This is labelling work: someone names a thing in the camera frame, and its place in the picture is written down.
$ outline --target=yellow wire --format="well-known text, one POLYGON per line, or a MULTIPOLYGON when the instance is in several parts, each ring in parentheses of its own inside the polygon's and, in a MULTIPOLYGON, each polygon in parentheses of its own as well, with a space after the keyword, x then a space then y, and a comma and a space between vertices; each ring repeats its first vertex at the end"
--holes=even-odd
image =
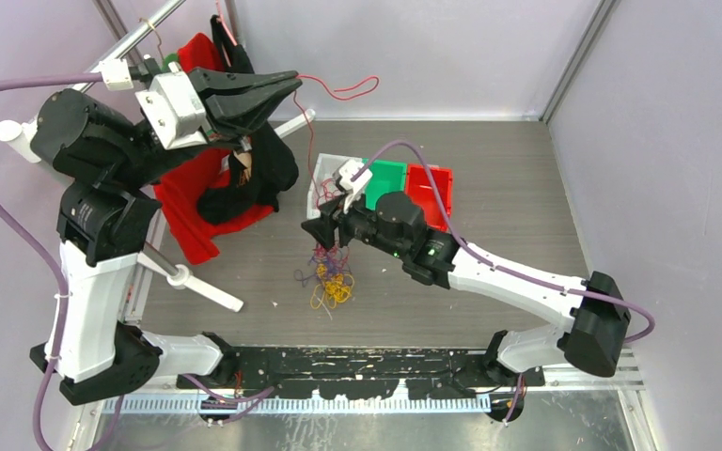
POLYGON ((333 277, 326 277, 328 268, 320 263, 317 265, 317 277, 320 283, 314 287, 311 293, 311 299, 308 303, 311 308, 318 310, 323 305, 334 309, 340 303, 346 303, 353 296, 353 286, 355 279, 350 274, 336 274, 333 277))

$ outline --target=green bin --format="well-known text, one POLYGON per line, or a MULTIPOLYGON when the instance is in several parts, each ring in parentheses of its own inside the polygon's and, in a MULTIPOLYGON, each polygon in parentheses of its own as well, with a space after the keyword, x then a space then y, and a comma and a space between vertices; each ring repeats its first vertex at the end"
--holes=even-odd
POLYGON ((408 172, 408 165, 399 162, 387 162, 378 160, 369 167, 372 171, 372 180, 367 185, 367 208, 375 210, 378 199, 393 191, 405 190, 405 175, 408 172))

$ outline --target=black cloth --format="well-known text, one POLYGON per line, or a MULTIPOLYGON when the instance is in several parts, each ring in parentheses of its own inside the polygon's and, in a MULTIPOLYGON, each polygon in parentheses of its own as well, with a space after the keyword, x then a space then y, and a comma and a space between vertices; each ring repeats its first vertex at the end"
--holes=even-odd
MULTIPOLYGON (((233 45, 217 16, 212 17, 212 41, 226 72, 255 73, 241 45, 233 45), (226 61, 230 58, 230 67, 226 61)), ((232 153, 228 157, 230 182, 223 188, 208 188, 197 200, 197 212, 211 224, 222 224, 246 212, 253 204, 270 205, 278 211, 278 193, 297 181, 299 171, 291 149, 266 123, 250 135, 252 164, 245 180, 244 165, 232 153)))

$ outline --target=red wire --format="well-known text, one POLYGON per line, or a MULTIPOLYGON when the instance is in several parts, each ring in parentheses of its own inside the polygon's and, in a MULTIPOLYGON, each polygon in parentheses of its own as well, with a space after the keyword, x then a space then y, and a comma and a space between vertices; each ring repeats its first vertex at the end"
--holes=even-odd
POLYGON ((297 78, 303 78, 303 79, 307 79, 307 80, 313 80, 313 81, 319 83, 320 85, 322 85, 322 87, 325 88, 325 92, 327 92, 329 96, 333 97, 333 98, 336 99, 337 101, 351 101, 351 100, 356 99, 356 98, 358 98, 358 97, 365 96, 365 95, 369 94, 370 92, 374 91, 375 89, 377 89, 377 88, 378 88, 378 85, 381 83, 380 77, 378 77, 377 75, 371 75, 371 76, 365 78, 364 80, 361 80, 360 82, 358 82, 357 84, 355 84, 355 85, 353 85, 353 86, 350 86, 350 87, 342 87, 342 88, 339 88, 339 89, 331 89, 330 87, 328 87, 328 84, 327 84, 326 82, 324 82, 321 78, 315 77, 315 76, 313 76, 313 75, 300 74, 300 75, 297 76, 297 78), (359 86, 363 85, 364 83, 368 82, 369 80, 374 80, 374 81, 375 81, 375 84, 372 85, 372 87, 369 88, 369 89, 367 89, 366 91, 361 91, 361 92, 359 92, 359 93, 357 93, 357 94, 353 94, 353 95, 350 96, 350 97, 340 97, 340 96, 337 96, 336 94, 334 94, 335 92, 352 91, 352 90, 354 90, 354 89, 357 89, 359 86))
MULTIPOLYGON (((381 83, 380 77, 378 77, 377 75, 371 75, 371 76, 365 78, 364 80, 360 81, 359 83, 355 84, 354 86, 343 87, 343 88, 340 88, 340 89, 333 89, 333 90, 332 90, 332 89, 331 89, 330 87, 328 87, 328 85, 327 85, 321 78, 319 78, 319 77, 315 77, 315 76, 313 76, 313 75, 304 75, 304 74, 301 74, 301 75, 298 75, 297 78, 302 78, 302 79, 307 79, 307 80, 313 80, 313 81, 319 83, 320 85, 322 85, 322 87, 325 88, 325 92, 327 92, 329 96, 331 96, 332 98, 336 99, 337 101, 351 101, 351 100, 356 99, 356 98, 359 98, 359 97, 361 97, 361 96, 365 96, 365 95, 369 94, 370 92, 374 91, 375 89, 377 89, 377 88, 378 88, 378 85, 381 83), (360 87, 360 86, 363 85, 364 83, 368 82, 369 80, 374 80, 374 81, 375 81, 375 84, 374 84, 371 88, 367 89, 366 91, 361 91, 361 92, 359 92, 359 93, 357 93, 357 94, 353 94, 353 95, 350 96, 350 97, 340 97, 340 96, 337 96, 336 94, 334 94, 335 92, 352 91, 352 90, 354 90, 354 89, 357 89, 358 87, 360 87)), ((308 167, 308 174, 311 176, 311 183, 314 185, 314 192, 317 194, 317 197, 319 198, 319 195, 320 195, 320 187, 317 186, 317 181, 316 181, 316 179, 314 179, 314 170, 311 169, 311 152, 312 152, 312 150, 314 149, 314 139, 315 139, 315 137, 316 137, 316 133, 314 132, 314 126, 311 125, 311 121, 308 120, 308 115, 306 114, 306 108, 304 108, 303 105, 301 105, 300 102, 297 101, 297 91, 294 91, 294 95, 291 96, 291 99, 292 99, 292 101, 294 102, 295 106, 297 106, 297 108, 298 108, 298 109, 300 110, 300 112, 303 114, 303 118, 306 120, 306 125, 308 126, 308 132, 310 133, 310 136, 309 136, 309 138, 308 138, 308 154, 306 155, 306 165, 307 165, 307 167, 308 167)))
POLYGON ((236 372, 237 384, 234 386, 234 397, 239 397, 239 387, 242 386, 242 371, 236 372))

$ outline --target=red cable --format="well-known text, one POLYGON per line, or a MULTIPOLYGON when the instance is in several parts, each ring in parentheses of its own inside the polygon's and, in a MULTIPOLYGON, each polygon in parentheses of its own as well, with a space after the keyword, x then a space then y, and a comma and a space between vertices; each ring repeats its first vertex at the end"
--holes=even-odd
POLYGON ((371 76, 365 78, 364 80, 361 80, 360 82, 358 82, 357 84, 355 84, 355 85, 353 85, 353 86, 350 86, 350 87, 342 87, 342 88, 339 88, 339 89, 331 89, 330 87, 328 87, 328 84, 326 84, 321 78, 315 77, 315 76, 313 76, 313 75, 300 74, 300 75, 297 76, 297 78, 303 78, 303 79, 307 79, 307 80, 313 80, 313 81, 319 83, 320 85, 322 85, 322 87, 325 88, 325 92, 327 92, 329 96, 331 96, 332 98, 336 99, 337 101, 351 101, 351 100, 353 100, 353 99, 355 99, 355 98, 358 98, 358 97, 361 97, 361 96, 365 96, 365 95, 369 94, 370 92, 374 91, 375 89, 377 89, 377 88, 378 88, 378 85, 381 83, 380 77, 378 77, 377 75, 371 75, 371 76), (359 92, 359 93, 357 93, 357 94, 353 94, 353 95, 350 96, 350 97, 340 97, 340 96, 337 96, 336 94, 334 94, 335 92, 352 91, 352 90, 354 90, 354 89, 357 89, 359 86, 363 85, 364 83, 368 82, 369 80, 374 80, 374 81, 375 81, 375 84, 374 84, 371 88, 367 89, 366 91, 361 91, 361 92, 359 92))
MULTIPOLYGON (((302 79, 307 79, 307 80, 313 80, 313 81, 319 83, 320 85, 322 85, 322 87, 325 88, 325 92, 327 92, 329 96, 331 96, 332 98, 336 99, 337 101, 351 101, 351 100, 356 99, 356 98, 359 98, 359 97, 361 97, 361 96, 366 96, 366 95, 369 94, 370 92, 372 92, 372 91, 374 91, 375 89, 377 89, 377 88, 378 88, 378 85, 381 83, 380 77, 378 77, 377 75, 371 75, 371 76, 365 78, 364 80, 358 82, 358 83, 355 84, 354 86, 343 87, 343 88, 340 88, 340 89, 333 89, 333 90, 332 90, 332 89, 331 89, 330 87, 328 87, 328 85, 327 85, 321 78, 319 78, 319 77, 315 77, 315 76, 313 76, 313 75, 304 75, 304 74, 301 74, 301 75, 298 75, 297 78, 302 78, 302 79), (363 85, 364 83, 368 82, 369 80, 374 80, 374 81, 375 81, 375 84, 374 84, 371 88, 367 89, 366 91, 361 91, 361 92, 359 92, 359 93, 357 93, 357 94, 353 94, 353 95, 350 96, 350 97, 340 97, 340 96, 337 96, 336 94, 334 94, 335 92, 352 91, 352 90, 354 90, 354 89, 357 89, 359 86, 363 85)), ((294 91, 294 95, 291 97, 291 99, 292 99, 292 101, 294 101, 295 106, 297 106, 297 108, 300 110, 300 112, 303 113, 303 118, 306 120, 306 125, 308 126, 308 131, 311 133, 310 137, 308 138, 308 154, 306 155, 306 165, 307 165, 307 167, 308 167, 308 174, 311 176, 311 183, 314 184, 314 193, 315 193, 315 194, 317 195, 317 197, 319 198, 320 188, 317 186, 317 181, 314 179, 314 170, 311 169, 311 151, 312 151, 313 148, 314 148, 314 138, 315 138, 316 133, 314 132, 314 127, 311 125, 311 121, 308 120, 308 115, 306 114, 306 108, 304 108, 303 105, 301 105, 300 102, 297 101, 297 91, 294 91)))

